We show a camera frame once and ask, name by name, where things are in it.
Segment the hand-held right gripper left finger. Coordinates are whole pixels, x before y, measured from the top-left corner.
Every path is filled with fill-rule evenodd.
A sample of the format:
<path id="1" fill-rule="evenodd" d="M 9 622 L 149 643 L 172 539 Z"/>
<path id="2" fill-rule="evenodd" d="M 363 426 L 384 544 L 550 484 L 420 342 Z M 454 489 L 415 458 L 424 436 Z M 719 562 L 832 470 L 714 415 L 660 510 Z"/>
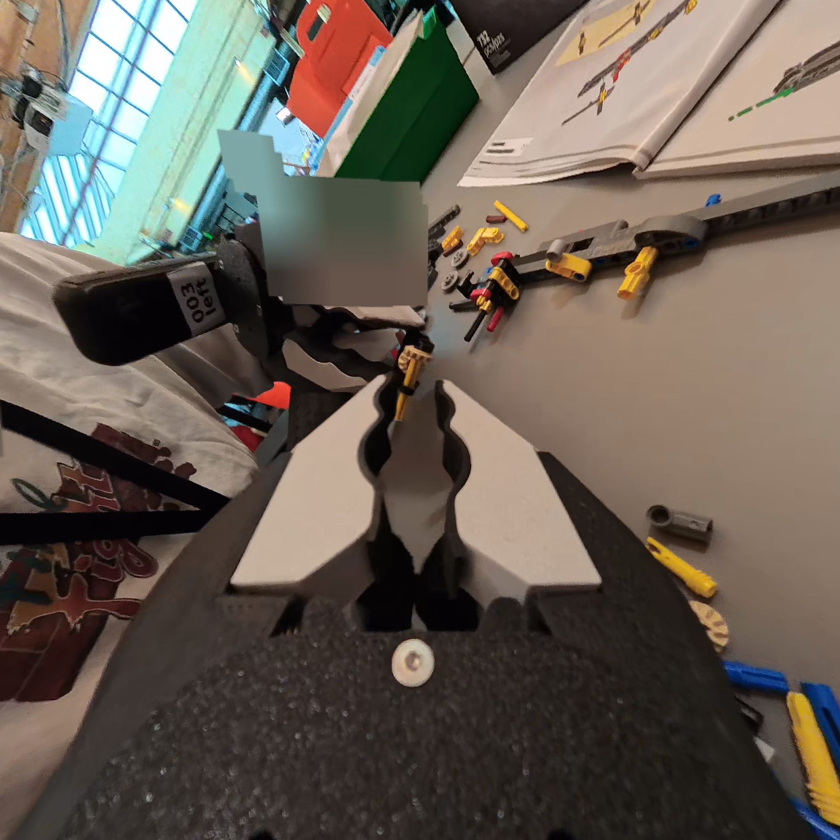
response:
<path id="1" fill-rule="evenodd" d="M 373 631 L 411 626 L 413 559 L 378 487 L 397 388 L 394 374 L 372 381 L 289 453 L 230 578 L 235 594 L 322 597 Z"/>

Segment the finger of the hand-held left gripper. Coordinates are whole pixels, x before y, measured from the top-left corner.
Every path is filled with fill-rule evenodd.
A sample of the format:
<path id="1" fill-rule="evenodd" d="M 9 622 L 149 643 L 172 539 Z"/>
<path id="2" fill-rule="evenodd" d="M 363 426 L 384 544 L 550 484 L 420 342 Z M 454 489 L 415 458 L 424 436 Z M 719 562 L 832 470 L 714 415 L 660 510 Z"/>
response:
<path id="1" fill-rule="evenodd" d="M 353 393 L 388 374 L 396 348 L 394 331 L 339 331 L 330 338 L 291 331 L 280 352 L 290 373 L 327 392 Z"/>
<path id="2" fill-rule="evenodd" d="M 322 332 L 349 330 L 352 332 L 376 329 L 422 329 L 425 319 L 410 306 L 342 307 L 292 306 L 291 315 L 296 326 Z"/>

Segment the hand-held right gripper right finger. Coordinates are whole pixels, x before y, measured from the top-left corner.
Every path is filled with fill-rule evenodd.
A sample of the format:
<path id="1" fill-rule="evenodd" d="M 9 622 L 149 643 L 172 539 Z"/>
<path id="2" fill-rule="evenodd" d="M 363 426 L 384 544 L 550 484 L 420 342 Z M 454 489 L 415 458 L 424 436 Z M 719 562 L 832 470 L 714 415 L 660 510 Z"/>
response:
<path id="1" fill-rule="evenodd" d="M 537 449 L 448 380 L 434 386 L 443 531 L 418 574 L 418 620 L 432 632 L 550 634 L 544 596 L 602 585 Z"/>

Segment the black lego fork red pins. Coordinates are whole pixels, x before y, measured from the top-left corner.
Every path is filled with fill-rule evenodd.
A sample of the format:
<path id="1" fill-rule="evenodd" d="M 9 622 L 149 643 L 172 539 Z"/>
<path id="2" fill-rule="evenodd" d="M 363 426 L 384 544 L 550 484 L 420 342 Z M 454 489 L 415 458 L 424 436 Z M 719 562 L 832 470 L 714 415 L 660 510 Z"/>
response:
<path id="1" fill-rule="evenodd" d="M 425 333 L 418 332 L 418 331 L 408 331 L 408 332 L 406 332 L 405 337 L 404 337 L 404 342 L 402 344 L 402 348 L 400 349 L 400 353 L 407 345 L 415 345 L 415 346 L 419 347 L 421 350 L 430 351 L 432 353 L 432 355 L 433 355 L 434 350 L 435 350 L 435 345 L 431 341 L 431 339 L 429 339 L 429 337 Z"/>

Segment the short yellow lego axle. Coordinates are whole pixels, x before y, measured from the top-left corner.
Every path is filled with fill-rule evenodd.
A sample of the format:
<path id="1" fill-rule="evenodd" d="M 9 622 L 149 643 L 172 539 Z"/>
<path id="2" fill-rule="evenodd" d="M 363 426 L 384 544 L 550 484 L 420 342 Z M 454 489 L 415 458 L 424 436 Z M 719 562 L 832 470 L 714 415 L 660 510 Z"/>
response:
<path id="1" fill-rule="evenodd" d="M 394 414 L 394 421 L 396 423 L 400 423 L 404 420 L 407 405 L 415 393 L 419 381 L 419 375 L 422 373 L 425 365 L 421 367 L 419 363 L 412 362 L 409 364 L 406 373 L 402 373 L 400 371 L 402 373 L 402 381 L 397 388 Z"/>

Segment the long grey lego beam assembly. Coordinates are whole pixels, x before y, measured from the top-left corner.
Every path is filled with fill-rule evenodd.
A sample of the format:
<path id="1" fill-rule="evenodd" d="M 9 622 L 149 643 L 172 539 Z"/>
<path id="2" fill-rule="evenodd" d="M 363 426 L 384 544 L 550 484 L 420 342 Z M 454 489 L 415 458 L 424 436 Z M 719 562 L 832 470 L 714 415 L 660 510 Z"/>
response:
<path id="1" fill-rule="evenodd" d="M 480 328 L 494 332 L 524 288 L 535 282 L 560 277 L 583 284 L 593 273 L 618 266 L 624 269 L 618 297 L 632 300 L 645 289 L 659 259 L 692 255 L 720 236 L 836 211 L 838 204 L 839 173 L 834 169 L 636 225 L 618 219 L 583 228 L 545 241 L 526 255 L 501 251 L 483 280 L 458 286 L 476 314 L 464 340 L 472 341 Z"/>

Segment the lego box yellow car picture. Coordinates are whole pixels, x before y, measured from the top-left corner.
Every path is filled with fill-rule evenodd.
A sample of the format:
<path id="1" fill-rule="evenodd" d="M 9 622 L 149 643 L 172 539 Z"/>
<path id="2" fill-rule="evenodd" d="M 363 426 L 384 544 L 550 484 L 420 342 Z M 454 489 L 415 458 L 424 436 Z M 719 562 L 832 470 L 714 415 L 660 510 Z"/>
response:
<path id="1" fill-rule="evenodd" d="M 535 46 L 586 1 L 451 1 L 493 76 Z"/>

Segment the pile of small lego pins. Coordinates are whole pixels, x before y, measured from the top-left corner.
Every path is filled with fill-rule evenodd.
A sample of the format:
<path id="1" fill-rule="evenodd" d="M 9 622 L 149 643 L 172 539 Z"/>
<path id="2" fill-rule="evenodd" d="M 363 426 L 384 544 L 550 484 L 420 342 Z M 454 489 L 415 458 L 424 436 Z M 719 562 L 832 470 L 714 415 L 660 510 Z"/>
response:
<path id="1" fill-rule="evenodd" d="M 648 551 L 674 575 L 694 598 L 688 605 L 718 654 L 730 642 L 728 624 L 713 607 L 718 583 L 683 560 L 652 535 Z M 839 837 L 839 706 L 833 689 L 816 682 L 794 686 L 779 670 L 724 660 L 734 689 L 784 699 L 794 746 L 805 777 L 807 801 L 793 799 L 794 809 L 817 838 Z"/>

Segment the open lego instruction booklet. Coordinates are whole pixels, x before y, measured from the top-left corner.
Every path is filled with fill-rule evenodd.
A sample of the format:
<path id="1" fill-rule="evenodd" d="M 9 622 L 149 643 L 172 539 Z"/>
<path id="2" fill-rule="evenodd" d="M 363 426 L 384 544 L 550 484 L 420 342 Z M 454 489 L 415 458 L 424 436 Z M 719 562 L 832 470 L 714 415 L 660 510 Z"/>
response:
<path id="1" fill-rule="evenodd" d="M 589 2 L 458 185 L 838 163 L 838 2 Z"/>

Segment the pile of dark grey beams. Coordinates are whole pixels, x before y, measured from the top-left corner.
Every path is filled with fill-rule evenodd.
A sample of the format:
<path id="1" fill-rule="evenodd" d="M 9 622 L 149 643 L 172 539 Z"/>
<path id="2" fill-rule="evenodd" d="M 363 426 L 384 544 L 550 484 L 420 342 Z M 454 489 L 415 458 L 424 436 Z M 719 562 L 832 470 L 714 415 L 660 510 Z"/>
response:
<path id="1" fill-rule="evenodd" d="M 438 215 L 427 229 L 427 289 L 431 290 L 438 277 L 438 261 L 445 252 L 452 249 L 452 245 L 446 245 L 447 225 L 453 222 L 460 214 L 460 205 L 455 204 L 445 212 Z"/>

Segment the person's white shirt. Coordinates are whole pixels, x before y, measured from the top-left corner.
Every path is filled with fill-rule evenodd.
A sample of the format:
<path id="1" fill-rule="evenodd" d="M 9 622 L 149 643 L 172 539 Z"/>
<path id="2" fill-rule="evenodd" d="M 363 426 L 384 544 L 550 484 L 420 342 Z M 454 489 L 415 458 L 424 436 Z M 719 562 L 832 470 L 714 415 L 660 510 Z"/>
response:
<path id="1" fill-rule="evenodd" d="M 52 301 L 94 255 L 1 235 L 2 400 L 226 497 L 256 469 L 217 408 L 272 380 L 225 326 L 140 362 L 107 367 L 76 348 Z M 30 437 L 2 430 L 2 513 L 185 509 Z M 9 838 L 76 737 L 144 598 L 190 536 L 2 546 L 1 822 Z"/>

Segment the green plastic bin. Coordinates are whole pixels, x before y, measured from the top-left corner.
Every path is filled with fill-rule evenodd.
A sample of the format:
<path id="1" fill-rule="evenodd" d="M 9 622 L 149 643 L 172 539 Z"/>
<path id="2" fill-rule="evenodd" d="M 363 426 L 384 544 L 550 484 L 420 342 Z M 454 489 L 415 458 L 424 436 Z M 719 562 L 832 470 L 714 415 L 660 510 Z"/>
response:
<path id="1" fill-rule="evenodd" d="M 339 178 L 423 182 L 476 107 L 478 90 L 436 10 L 423 13 L 423 34 L 392 89 L 386 113 L 397 118 L 398 141 L 384 177 Z"/>

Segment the large skylight window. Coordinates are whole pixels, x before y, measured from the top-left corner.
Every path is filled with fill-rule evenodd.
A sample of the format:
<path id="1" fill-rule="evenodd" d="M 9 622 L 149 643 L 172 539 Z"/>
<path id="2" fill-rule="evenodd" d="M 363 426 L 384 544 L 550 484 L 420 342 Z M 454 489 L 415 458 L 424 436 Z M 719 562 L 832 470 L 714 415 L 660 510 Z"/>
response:
<path id="1" fill-rule="evenodd" d="M 49 86 L 24 74 L 16 103 L 24 130 L 47 131 L 21 235 L 67 247 L 102 235 L 163 84 L 192 21 L 195 1 L 99 1 L 67 73 Z"/>

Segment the white paper bag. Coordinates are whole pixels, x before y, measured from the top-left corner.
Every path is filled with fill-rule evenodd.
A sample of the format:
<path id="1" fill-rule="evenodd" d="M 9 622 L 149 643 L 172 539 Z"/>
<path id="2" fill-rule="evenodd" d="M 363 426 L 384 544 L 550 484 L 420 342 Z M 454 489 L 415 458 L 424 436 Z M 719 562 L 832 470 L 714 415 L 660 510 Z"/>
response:
<path id="1" fill-rule="evenodd" d="M 332 122 L 316 155 L 316 176 L 382 179 L 397 145 L 397 118 L 386 113 L 392 84 L 424 31 L 415 3 L 388 46 L 378 45 Z"/>

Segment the orange felt bag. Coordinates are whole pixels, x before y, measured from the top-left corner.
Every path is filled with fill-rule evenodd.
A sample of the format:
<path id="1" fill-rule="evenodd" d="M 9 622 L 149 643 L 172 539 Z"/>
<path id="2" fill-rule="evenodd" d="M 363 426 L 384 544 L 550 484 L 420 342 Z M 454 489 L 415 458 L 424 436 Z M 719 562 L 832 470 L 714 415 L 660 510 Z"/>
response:
<path id="1" fill-rule="evenodd" d="M 368 60 L 392 36 L 365 1 L 310 1 L 297 21 L 297 42 L 302 56 L 287 108 L 324 139 Z"/>

